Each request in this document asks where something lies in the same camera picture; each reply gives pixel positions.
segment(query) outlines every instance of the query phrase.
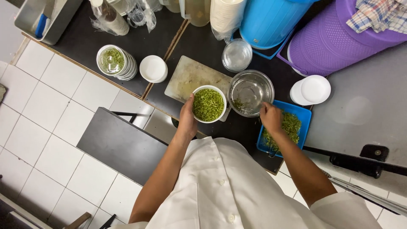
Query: left hand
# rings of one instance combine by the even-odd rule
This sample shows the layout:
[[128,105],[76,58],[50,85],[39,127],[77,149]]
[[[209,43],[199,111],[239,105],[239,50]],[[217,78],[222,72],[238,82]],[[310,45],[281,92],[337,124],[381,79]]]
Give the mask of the left hand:
[[192,105],[194,103],[194,94],[191,93],[189,99],[181,108],[181,113],[179,114],[179,124],[177,134],[192,140],[198,131],[198,121],[194,118],[194,113],[192,112]]

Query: right hand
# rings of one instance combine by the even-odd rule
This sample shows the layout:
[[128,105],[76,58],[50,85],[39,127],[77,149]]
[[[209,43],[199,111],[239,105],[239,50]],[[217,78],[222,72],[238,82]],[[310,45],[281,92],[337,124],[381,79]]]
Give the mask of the right hand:
[[262,102],[263,106],[260,109],[260,119],[267,131],[273,135],[274,133],[281,132],[281,123],[283,114],[279,108],[269,103]]

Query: metal tray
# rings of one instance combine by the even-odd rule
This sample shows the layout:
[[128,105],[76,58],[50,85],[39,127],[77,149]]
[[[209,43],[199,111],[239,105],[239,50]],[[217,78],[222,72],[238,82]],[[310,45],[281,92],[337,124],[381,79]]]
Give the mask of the metal tray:
[[33,40],[54,45],[61,37],[82,1],[83,0],[55,0],[50,26],[41,39],[36,38],[34,34],[39,17],[44,9],[44,5],[39,4],[38,0],[26,0],[23,3],[14,20],[14,25],[32,37]]

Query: purple basket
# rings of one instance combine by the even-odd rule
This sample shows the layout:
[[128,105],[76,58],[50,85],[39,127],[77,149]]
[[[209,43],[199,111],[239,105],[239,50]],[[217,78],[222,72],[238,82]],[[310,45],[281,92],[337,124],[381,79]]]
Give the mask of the purple basket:
[[356,13],[355,5],[356,0],[339,0],[327,6],[294,35],[288,49],[290,63],[284,61],[301,74],[326,76],[407,40],[406,34],[388,29],[353,31],[346,21]]

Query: checkered cloth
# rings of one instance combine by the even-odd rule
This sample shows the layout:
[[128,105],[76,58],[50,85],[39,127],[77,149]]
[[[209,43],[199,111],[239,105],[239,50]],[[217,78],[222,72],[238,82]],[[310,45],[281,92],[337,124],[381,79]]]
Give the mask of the checkered cloth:
[[357,33],[371,27],[376,33],[389,29],[407,34],[407,0],[357,0],[356,8],[346,23]]

